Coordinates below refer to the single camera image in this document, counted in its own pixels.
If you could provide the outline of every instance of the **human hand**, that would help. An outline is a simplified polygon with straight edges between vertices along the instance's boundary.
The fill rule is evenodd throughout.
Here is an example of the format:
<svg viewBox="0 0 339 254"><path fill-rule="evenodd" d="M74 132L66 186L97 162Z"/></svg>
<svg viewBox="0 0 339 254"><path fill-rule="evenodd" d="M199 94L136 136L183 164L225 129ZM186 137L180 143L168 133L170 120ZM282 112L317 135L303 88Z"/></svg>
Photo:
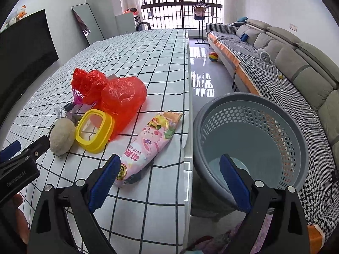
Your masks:
<svg viewBox="0 0 339 254"><path fill-rule="evenodd" d="M25 244L28 244L28 240L29 240L28 222L23 212L20 209L18 209L18 207L22 205L22 202L23 202L23 198L20 194L14 195L13 203L16 207L15 216L17 219L17 230L23 242Z"/></svg>

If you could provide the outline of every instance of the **pink snack wrapper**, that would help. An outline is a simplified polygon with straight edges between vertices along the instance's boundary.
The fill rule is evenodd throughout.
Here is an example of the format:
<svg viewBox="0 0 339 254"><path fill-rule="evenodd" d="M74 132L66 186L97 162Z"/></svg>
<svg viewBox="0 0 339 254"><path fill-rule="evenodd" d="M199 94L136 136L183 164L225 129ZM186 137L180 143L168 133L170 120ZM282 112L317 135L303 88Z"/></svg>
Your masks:
<svg viewBox="0 0 339 254"><path fill-rule="evenodd" d="M135 183L144 176L143 169L171 140L181 116L182 113L162 112L148 122L120 156L121 167L115 186Z"/></svg>

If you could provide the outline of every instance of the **black tv screen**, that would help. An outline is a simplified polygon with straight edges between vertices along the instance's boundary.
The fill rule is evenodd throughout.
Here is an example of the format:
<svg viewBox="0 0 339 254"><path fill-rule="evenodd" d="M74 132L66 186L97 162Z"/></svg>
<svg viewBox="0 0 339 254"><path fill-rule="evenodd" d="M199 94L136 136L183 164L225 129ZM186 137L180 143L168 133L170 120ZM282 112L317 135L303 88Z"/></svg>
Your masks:
<svg viewBox="0 0 339 254"><path fill-rule="evenodd" d="M58 59L45 10L0 33L0 126L25 90Z"/></svg>

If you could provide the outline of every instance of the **orange plush toy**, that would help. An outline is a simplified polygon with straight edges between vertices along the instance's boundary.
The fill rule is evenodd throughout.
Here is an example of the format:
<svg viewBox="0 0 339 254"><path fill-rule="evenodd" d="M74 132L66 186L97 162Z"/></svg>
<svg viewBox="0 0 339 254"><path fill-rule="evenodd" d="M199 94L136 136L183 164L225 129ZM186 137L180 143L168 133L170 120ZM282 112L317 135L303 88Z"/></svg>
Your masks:
<svg viewBox="0 0 339 254"><path fill-rule="evenodd" d="M19 10L19 14L17 15L17 20L21 20L22 18L25 17L26 14L27 14L26 5L23 5Z"/></svg>

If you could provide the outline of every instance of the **beach ball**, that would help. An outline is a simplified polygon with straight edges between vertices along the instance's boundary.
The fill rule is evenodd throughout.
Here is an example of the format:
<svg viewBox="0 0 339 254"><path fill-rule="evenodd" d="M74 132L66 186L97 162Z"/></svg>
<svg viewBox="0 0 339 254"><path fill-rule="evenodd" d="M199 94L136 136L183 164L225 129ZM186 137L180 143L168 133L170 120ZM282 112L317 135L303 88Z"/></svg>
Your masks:
<svg viewBox="0 0 339 254"><path fill-rule="evenodd" d="M218 60L219 58L219 56L215 52L211 52L208 57L212 62L216 62L216 60Z"/></svg>

